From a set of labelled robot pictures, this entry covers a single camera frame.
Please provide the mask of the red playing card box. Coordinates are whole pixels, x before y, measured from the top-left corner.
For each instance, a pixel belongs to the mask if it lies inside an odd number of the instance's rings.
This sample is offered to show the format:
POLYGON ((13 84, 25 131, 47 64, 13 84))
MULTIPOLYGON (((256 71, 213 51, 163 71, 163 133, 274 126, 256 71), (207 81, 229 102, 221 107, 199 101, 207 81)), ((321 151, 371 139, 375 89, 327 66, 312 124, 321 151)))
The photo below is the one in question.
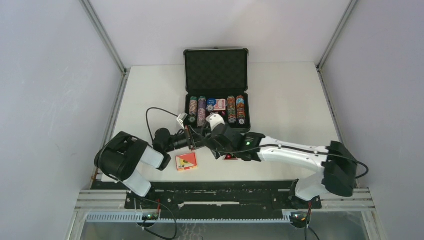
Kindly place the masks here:
POLYGON ((197 156, 195 152, 177 155, 175 157, 177 171, 186 171, 198 167, 197 156))

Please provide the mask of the red triangular dealer button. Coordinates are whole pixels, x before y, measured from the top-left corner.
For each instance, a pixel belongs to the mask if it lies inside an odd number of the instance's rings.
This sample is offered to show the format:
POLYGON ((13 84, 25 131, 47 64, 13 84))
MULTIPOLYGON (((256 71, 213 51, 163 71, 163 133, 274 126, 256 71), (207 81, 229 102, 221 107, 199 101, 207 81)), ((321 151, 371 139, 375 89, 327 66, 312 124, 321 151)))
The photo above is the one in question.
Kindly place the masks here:
POLYGON ((238 160, 238 158, 234 154, 226 154, 223 158, 224 161, 234 161, 238 160))

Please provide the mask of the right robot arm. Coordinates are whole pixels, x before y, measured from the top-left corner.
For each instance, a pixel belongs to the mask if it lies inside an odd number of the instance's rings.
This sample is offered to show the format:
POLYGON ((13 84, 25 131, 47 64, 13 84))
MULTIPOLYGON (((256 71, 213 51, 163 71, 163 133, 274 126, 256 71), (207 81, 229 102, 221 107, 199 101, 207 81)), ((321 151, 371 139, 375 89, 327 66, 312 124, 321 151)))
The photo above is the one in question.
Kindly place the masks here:
POLYGON ((292 183, 289 203, 295 208, 302 208, 322 194, 353 195, 359 162, 338 141, 332 141, 329 146, 300 145, 262 133, 242 134, 228 125, 218 124, 203 142, 217 154, 232 154, 246 162, 275 162, 312 171, 313 175, 292 183))

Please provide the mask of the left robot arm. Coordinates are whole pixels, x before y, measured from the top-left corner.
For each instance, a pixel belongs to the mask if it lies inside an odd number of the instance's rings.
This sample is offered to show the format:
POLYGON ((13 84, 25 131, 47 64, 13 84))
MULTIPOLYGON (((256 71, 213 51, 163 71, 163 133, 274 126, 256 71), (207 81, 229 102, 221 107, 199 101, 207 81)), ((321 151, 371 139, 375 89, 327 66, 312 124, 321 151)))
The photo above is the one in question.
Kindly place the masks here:
POLYGON ((169 153, 188 148, 196 150, 204 146, 202 135, 191 131, 188 127, 176 134, 167 128, 158 129, 149 144, 124 131, 119 132, 95 156, 94 165, 104 175, 122 183, 137 196, 137 202, 149 209, 156 203, 157 196, 150 181, 137 170, 140 163, 163 171, 171 161, 169 153))

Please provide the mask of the black poker case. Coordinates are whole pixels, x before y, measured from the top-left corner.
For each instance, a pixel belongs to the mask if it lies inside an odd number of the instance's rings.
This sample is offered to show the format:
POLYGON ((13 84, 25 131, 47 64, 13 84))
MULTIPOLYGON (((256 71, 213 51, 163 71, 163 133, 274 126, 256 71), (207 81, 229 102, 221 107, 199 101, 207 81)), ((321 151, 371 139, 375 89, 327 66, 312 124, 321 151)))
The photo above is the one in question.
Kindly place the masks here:
POLYGON ((190 100, 193 97, 209 99, 225 99, 229 96, 244 99, 245 123, 238 120, 229 125, 241 132, 251 130, 251 111, 248 90, 247 48, 208 48, 186 49, 183 52, 185 73, 185 103, 186 122, 195 130, 200 130, 198 121, 191 122, 190 100))

